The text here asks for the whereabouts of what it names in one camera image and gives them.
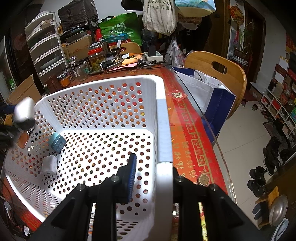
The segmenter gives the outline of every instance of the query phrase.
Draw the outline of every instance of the blue and white shopping bag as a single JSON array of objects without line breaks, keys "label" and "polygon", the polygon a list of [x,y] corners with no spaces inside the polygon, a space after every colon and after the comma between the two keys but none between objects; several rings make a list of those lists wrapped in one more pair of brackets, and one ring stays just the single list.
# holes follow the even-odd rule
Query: blue and white shopping bag
[{"label": "blue and white shopping bag", "polygon": [[[236,96],[221,81],[198,70],[174,69],[204,113],[214,135],[217,136],[227,119]],[[214,137],[204,118],[202,118],[202,122],[210,141],[213,142]]]}]

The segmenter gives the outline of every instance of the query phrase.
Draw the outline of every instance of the bag handle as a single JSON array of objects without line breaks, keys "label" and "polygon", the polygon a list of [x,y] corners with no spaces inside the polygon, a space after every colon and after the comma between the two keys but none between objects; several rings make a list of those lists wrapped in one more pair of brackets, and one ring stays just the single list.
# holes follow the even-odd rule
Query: bag handle
[{"label": "bag handle", "polygon": [[111,19],[111,18],[114,18],[114,16],[107,16],[105,19],[102,19],[102,20],[101,20],[101,22],[108,21],[108,18],[110,18],[110,19]]}]

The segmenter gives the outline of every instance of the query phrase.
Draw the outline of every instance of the brown mug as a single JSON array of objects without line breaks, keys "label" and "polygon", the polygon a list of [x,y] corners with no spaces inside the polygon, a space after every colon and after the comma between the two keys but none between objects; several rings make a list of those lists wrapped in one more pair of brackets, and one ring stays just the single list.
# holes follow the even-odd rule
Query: brown mug
[{"label": "brown mug", "polygon": [[45,83],[47,84],[47,87],[51,94],[63,89],[56,75],[52,75],[51,77],[49,77],[45,81]]}]

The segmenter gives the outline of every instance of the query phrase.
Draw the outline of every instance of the laundry basket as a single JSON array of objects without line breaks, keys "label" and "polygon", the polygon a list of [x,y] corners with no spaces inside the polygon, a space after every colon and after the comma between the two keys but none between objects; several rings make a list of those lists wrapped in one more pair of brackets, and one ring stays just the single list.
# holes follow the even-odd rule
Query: laundry basket
[{"label": "laundry basket", "polygon": [[[4,172],[22,203],[40,220],[78,183],[98,185],[137,155],[132,201],[117,204],[118,239],[168,240],[173,202],[172,146],[163,80],[113,78],[64,89],[35,105],[34,137],[10,148]],[[67,144],[56,153],[53,132]],[[41,175],[45,156],[57,175]]]}]

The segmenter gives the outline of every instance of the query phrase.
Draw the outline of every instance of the red diamond-shaped sticker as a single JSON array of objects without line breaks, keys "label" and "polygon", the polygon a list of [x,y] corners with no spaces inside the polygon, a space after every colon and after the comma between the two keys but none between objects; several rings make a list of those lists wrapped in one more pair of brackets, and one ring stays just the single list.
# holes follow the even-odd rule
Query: red diamond-shaped sticker
[{"label": "red diamond-shaped sticker", "polygon": [[172,97],[173,99],[175,99],[176,101],[181,101],[183,99],[185,99],[188,95],[183,93],[182,91],[179,90],[174,90],[171,91],[168,96]]}]

